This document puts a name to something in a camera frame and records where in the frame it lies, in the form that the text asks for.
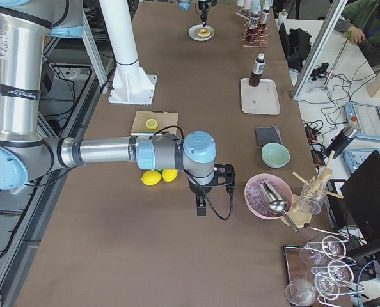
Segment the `white plate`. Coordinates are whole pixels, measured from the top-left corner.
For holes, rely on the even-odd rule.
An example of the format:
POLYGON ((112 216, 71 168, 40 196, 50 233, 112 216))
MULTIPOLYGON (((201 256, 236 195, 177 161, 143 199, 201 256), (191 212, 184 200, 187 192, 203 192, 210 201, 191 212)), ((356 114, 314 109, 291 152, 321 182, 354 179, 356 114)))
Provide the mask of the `white plate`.
POLYGON ((214 33, 214 28, 209 25, 203 26, 202 24, 199 24, 191 26, 188 29, 188 35, 190 38, 199 42, 211 39, 214 36, 214 33))

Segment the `glazed donut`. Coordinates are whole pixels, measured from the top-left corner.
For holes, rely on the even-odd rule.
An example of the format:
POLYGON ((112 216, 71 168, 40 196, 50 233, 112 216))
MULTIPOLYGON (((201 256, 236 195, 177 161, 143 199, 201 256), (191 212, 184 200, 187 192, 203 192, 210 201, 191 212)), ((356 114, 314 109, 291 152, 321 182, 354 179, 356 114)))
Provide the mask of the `glazed donut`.
POLYGON ((211 32, 207 27, 200 27, 196 30, 196 34, 200 38, 207 38, 210 36, 211 32))

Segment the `dark drink bottle on tray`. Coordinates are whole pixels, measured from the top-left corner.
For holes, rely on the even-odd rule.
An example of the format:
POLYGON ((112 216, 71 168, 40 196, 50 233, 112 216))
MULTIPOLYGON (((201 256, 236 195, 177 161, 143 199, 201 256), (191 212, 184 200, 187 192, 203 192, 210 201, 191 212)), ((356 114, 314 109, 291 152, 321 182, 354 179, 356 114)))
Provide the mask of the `dark drink bottle on tray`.
POLYGON ((265 55, 264 53, 259 53, 257 59, 254 62, 253 68, 251 70, 251 76, 249 79, 249 85, 252 87, 257 87, 260 84, 260 80, 265 68, 265 55))

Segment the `cream rabbit tray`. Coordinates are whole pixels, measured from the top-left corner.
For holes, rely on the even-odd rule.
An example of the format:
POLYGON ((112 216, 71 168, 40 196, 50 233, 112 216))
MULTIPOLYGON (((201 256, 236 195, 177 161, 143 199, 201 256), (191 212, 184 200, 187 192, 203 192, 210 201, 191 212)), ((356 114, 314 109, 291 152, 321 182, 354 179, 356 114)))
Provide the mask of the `cream rabbit tray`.
POLYGON ((241 107, 247 114, 276 116, 280 114, 280 103, 276 83, 271 79, 261 79, 257 87, 249 85, 249 78, 240 80, 241 107))

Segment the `dark bottle in rack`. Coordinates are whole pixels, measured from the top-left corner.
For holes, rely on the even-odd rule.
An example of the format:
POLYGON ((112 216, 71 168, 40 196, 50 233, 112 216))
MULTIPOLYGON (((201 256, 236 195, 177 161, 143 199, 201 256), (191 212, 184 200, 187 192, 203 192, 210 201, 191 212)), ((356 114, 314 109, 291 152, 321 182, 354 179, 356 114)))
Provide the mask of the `dark bottle in rack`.
POLYGON ((259 20, 259 11, 254 11, 251 15, 250 15, 250 18, 249 18, 249 22, 248 22, 248 32, 249 33, 253 33, 257 26, 258 26, 258 20, 259 20))

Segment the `pink bowl with ice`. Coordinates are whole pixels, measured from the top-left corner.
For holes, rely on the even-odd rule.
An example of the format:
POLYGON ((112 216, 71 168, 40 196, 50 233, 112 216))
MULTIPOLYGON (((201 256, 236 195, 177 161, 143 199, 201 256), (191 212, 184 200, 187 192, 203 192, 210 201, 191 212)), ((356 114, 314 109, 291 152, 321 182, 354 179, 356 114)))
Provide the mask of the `pink bowl with ice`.
POLYGON ((262 182, 266 182, 271 185, 281 196, 283 196, 288 206, 286 211, 288 212, 293 204, 293 195, 288 184, 277 177, 268 173, 261 173, 251 177, 244 188, 244 198, 247 207, 250 211, 259 218, 266 220, 275 220, 281 217, 281 214, 271 212, 265 205, 263 196, 260 193, 262 182))

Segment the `whole yellow lemon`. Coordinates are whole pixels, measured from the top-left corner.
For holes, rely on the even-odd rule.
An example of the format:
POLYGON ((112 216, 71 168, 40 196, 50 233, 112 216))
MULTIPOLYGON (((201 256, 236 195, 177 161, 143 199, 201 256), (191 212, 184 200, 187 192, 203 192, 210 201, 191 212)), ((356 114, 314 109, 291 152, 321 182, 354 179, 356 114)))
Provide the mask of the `whole yellow lemon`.
POLYGON ((146 171, 143 173, 141 177, 142 183, 148 186, 159 183, 161 179, 162 179, 162 174, 156 170, 146 171))

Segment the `metal ice scoop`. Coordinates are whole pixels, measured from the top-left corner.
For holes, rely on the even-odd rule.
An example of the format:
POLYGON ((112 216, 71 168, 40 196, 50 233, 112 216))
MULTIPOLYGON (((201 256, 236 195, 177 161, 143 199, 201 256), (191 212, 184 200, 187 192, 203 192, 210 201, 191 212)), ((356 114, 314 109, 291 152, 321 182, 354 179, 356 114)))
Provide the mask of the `metal ice scoop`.
POLYGON ((287 214, 287 206, 288 202, 284 197, 282 197, 273 186, 268 184, 267 182, 262 182, 262 189, 264 192, 264 196, 267 199, 267 208, 274 213, 281 214, 284 219, 287 221, 287 223, 290 225, 290 227, 297 233, 299 231, 298 227, 296 226, 295 222, 291 220, 289 215, 287 214))

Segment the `mint green bowl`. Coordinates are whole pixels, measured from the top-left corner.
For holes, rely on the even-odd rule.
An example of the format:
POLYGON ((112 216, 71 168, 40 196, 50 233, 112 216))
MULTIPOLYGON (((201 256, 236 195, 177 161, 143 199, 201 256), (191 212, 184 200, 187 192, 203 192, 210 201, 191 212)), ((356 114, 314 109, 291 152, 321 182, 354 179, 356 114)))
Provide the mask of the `mint green bowl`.
POLYGON ((262 160, 271 168, 281 168, 290 161, 288 149, 279 143, 268 143, 262 147, 262 160))

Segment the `lemon half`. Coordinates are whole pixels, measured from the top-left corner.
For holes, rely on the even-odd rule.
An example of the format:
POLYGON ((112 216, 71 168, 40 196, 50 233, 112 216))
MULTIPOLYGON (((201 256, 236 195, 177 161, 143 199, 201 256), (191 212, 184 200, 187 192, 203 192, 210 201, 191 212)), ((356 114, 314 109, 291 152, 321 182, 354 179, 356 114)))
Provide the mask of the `lemon half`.
POLYGON ((145 127, 148 130, 155 130, 155 129, 157 129, 159 127, 159 123, 158 123, 158 121, 156 119, 149 118, 145 122, 145 127))

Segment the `grey folded cloth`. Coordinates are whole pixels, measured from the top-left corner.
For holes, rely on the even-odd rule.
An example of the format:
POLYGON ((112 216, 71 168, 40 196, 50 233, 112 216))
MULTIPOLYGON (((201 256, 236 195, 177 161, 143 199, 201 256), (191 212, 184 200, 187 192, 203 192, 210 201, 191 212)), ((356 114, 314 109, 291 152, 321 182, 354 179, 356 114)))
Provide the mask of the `grey folded cloth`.
POLYGON ((280 136, 280 130, 276 125, 271 127, 256 127, 255 135, 258 146, 264 146, 268 143, 283 144, 280 136))

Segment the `wooden cutting board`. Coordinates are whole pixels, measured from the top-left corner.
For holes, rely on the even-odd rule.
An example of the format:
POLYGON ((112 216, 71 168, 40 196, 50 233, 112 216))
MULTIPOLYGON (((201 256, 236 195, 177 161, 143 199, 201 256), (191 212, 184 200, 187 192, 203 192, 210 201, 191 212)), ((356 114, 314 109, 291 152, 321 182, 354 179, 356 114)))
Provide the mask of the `wooden cutting board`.
POLYGON ((150 136, 162 133, 177 133, 178 113, 166 111, 136 111, 131 136, 150 136))

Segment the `round wooden stand base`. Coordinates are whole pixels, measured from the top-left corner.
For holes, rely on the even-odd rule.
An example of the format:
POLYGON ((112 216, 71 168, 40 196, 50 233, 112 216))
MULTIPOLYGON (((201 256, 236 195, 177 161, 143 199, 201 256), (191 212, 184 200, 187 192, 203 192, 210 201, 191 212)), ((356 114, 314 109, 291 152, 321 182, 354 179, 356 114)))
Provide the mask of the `round wooden stand base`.
POLYGON ((297 205, 294 205, 289 211, 288 215, 298 228, 303 228, 304 224, 311 221, 311 213, 302 211, 297 205))

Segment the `glass mug on stand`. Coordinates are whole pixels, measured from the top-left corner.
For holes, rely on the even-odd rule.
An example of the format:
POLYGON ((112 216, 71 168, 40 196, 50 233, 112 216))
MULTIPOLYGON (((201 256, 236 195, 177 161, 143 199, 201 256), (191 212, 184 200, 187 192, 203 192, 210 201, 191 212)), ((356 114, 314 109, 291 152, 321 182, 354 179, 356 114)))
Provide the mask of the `glass mug on stand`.
POLYGON ((299 209, 309 214, 319 214, 324 204, 326 183, 319 179, 307 180, 297 201, 299 209))

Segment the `wine glass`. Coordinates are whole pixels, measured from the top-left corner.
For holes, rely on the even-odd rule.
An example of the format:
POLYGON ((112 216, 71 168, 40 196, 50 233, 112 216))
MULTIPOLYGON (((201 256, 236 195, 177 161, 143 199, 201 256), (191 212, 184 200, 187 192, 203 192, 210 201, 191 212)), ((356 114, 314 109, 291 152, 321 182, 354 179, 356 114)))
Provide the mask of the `wine glass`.
POLYGON ((317 291, 308 280, 298 278, 286 286, 285 295, 295 306, 311 306, 315 302, 317 291))
POLYGON ((326 272, 318 272, 314 277, 318 293, 327 300, 336 300, 340 294, 340 287, 326 272))
POLYGON ((321 266, 330 260, 341 260, 346 255, 344 243, 333 235, 318 241, 308 241, 299 252, 300 259, 306 265, 321 266))
POLYGON ((348 287, 354 281, 354 274, 348 264, 341 260, 331 260, 326 265, 312 267, 312 274, 326 273, 327 277, 336 281, 341 287, 348 287))

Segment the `blue teach pendant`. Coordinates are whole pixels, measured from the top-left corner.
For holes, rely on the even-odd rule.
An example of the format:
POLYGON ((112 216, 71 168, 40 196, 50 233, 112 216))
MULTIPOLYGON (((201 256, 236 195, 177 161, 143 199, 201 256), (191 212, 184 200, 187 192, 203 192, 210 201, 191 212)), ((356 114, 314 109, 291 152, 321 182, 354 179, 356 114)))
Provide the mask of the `blue teach pendant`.
POLYGON ((353 174, 373 151, 380 153, 378 148, 344 150, 344 162, 350 174, 353 174))
POLYGON ((348 124, 358 126, 358 138, 380 142, 379 106, 347 102, 344 110, 348 124))

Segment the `black monitor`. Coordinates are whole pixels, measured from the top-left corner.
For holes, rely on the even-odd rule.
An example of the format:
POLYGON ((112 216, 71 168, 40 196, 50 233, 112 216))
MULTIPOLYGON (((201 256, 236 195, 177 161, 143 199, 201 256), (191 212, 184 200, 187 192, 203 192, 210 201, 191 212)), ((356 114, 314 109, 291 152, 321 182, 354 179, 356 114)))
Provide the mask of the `black monitor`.
POLYGON ((373 151, 342 186, 344 201, 364 238, 380 238, 380 153, 373 151))

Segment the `person in green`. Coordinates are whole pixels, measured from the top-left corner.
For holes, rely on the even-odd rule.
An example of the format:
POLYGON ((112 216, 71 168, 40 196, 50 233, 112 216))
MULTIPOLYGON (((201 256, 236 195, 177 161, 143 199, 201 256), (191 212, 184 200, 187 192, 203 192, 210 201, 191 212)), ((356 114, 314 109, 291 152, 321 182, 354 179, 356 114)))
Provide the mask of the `person in green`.
POLYGON ((380 1, 358 0, 343 9, 334 30, 356 44, 369 65, 380 65, 380 1))

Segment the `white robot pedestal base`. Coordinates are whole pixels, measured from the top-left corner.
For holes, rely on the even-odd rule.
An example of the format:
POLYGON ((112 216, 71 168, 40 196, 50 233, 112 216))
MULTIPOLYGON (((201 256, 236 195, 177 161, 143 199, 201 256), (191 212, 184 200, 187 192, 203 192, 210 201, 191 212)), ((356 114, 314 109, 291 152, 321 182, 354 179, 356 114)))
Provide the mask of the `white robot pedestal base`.
POLYGON ((127 1, 101 1, 100 6, 116 61, 109 102, 148 106, 157 76, 147 74, 139 64, 127 1))

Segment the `aluminium frame post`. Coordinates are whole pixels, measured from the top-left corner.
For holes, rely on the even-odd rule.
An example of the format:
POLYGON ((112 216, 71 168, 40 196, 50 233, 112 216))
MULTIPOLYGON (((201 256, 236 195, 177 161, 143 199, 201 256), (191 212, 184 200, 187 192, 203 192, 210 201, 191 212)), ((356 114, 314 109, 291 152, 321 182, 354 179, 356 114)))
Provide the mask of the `aluminium frame post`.
POLYGON ((305 83, 307 82, 315 62, 318 60, 318 57, 321 55, 323 48, 326 46, 326 43, 333 32, 333 29, 342 14, 344 7, 346 6, 347 1, 344 0, 334 0, 326 17, 322 23, 320 31, 315 39, 315 42, 312 45, 311 51, 305 61, 305 64, 297 78, 297 81, 292 90, 291 96, 294 101, 298 101, 299 97, 304 89, 305 83))

